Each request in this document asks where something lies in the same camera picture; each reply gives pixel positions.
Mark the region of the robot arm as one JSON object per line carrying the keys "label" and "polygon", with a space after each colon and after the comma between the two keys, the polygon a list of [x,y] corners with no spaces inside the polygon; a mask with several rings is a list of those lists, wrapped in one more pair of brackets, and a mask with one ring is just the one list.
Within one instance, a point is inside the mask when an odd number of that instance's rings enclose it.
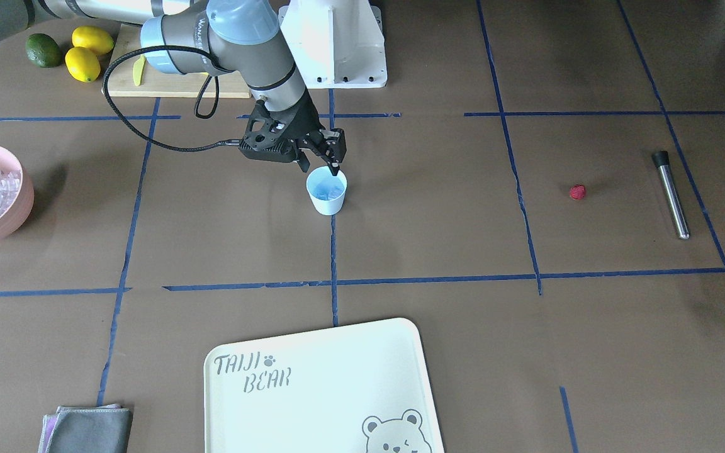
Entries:
{"label": "robot arm", "polygon": [[238,72],[254,109],[238,140],[248,159],[310,169],[306,152],[339,174],[344,132],[326,128],[280,31],[268,1],[0,1],[0,41],[52,18],[102,18],[139,26],[140,48],[164,74],[207,74],[208,81]]}

